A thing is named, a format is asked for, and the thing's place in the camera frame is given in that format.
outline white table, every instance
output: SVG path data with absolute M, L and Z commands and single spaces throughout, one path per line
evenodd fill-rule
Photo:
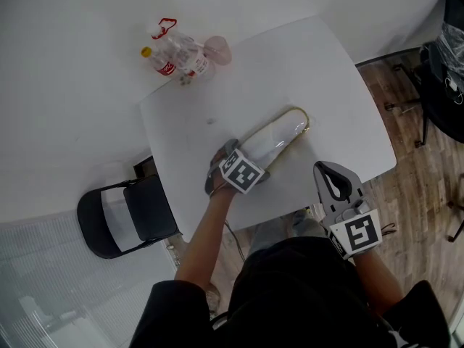
M 271 178 L 237 195 L 228 214 L 244 228 L 318 201 L 312 167 L 337 162 L 367 181 L 396 165 L 384 124 L 359 72 L 318 17 L 289 23 L 232 48 L 232 63 L 209 82 L 174 82 L 141 102 L 146 134 L 167 200 L 190 241 L 208 197 L 210 159 L 229 138 L 241 138 L 293 104 L 310 129 L 281 158 Z

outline plastic bottle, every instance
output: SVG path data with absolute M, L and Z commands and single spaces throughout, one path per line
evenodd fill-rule
M 152 67 L 161 75 L 173 77 L 177 73 L 176 66 L 161 51 L 153 51 L 152 48 L 145 46 L 140 54 L 147 58 Z
M 158 25 L 149 26 L 148 33 L 154 39 L 154 45 L 177 68 L 188 76 L 210 79 L 215 74 L 214 63 L 206 58 L 203 48 L 195 44 L 195 41 L 173 29 L 177 20 L 163 18 Z

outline white wall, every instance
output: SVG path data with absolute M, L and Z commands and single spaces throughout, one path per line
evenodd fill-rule
M 136 103 L 162 84 L 138 54 L 149 17 L 235 44 L 319 14 L 359 62 L 433 38 L 437 1 L 0 0 L 0 222 L 67 210 L 89 170 L 146 150 Z

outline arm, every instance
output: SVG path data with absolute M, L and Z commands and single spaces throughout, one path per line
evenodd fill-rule
M 175 280 L 192 282 L 202 289 L 208 286 L 219 254 L 225 217 L 235 193 L 234 189 L 225 188 L 212 196 Z
M 355 256 L 354 260 L 369 304 L 379 315 L 383 315 L 403 298 L 398 280 L 374 250 Z

